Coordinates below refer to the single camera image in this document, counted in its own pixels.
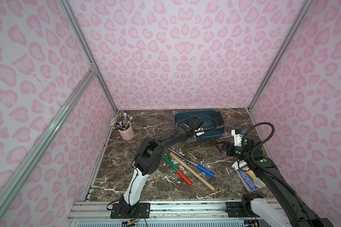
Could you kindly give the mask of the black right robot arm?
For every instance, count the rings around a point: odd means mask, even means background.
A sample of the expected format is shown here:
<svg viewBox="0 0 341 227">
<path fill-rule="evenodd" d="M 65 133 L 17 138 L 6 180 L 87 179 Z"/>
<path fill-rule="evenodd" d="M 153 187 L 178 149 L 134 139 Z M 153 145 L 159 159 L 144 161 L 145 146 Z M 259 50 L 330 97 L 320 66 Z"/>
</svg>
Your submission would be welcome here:
<svg viewBox="0 0 341 227">
<path fill-rule="evenodd" d="M 277 165 L 262 154 L 261 146 L 272 138 L 275 132 L 273 124 L 269 136 L 261 141 L 257 136 L 242 135 L 239 144 L 222 141 L 215 143 L 216 148 L 223 155 L 235 157 L 244 161 L 249 170 L 266 184 L 273 193 L 284 213 L 271 207 L 258 194 L 245 194 L 241 201 L 240 210 L 245 216 L 256 215 L 271 227 L 331 227 L 328 218 L 319 217 L 297 195 L 296 191 L 285 181 Z"/>
</svg>

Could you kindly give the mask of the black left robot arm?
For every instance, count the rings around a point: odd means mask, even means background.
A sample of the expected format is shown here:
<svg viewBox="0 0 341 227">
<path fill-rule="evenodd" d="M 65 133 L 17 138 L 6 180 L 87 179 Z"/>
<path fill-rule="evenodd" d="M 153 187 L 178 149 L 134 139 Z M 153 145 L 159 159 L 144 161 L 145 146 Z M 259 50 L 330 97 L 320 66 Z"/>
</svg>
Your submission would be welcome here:
<svg viewBox="0 0 341 227">
<path fill-rule="evenodd" d="M 172 132 L 157 138 L 146 137 L 132 161 L 134 174 L 128 189 L 120 199 L 126 208 L 140 201 L 141 192 L 149 176 L 159 167 L 164 152 L 177 143 L 185 143 L 201 132 L 205 116 L 189 117 L 176 123 Z"/>
</svg>

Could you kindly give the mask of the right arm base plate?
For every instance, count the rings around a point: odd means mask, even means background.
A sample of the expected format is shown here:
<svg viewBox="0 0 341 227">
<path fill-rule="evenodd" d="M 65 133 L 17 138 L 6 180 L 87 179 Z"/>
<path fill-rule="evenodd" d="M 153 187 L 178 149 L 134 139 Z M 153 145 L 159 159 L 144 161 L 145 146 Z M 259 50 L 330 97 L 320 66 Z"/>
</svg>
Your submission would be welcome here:
<svg viewBox="0 0 341 227">
<path fill-rule="evenodd" d="M 229 218 L 259 218 L 259 215 L 252 212 L 250 205 L 246 202 L 226 202 L 225 204 L 225 212 Z"/>
</svg>

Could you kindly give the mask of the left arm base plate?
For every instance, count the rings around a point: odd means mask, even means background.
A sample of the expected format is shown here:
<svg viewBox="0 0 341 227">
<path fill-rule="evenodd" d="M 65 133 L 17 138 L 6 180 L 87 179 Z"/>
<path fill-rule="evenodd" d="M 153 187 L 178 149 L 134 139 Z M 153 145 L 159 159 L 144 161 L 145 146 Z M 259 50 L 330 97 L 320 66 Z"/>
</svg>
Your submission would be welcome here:
<svg viewBox="0 0 341 227">
<path fill-rule="evenodd" d="M 125 203 L 114 203 L 112 208 L 109 208 L 111 219 L 135 219 L 135 218 L 149 218 L 150 203 L 137 203 L 134 206 L 127 206 Z"/>
</svg>

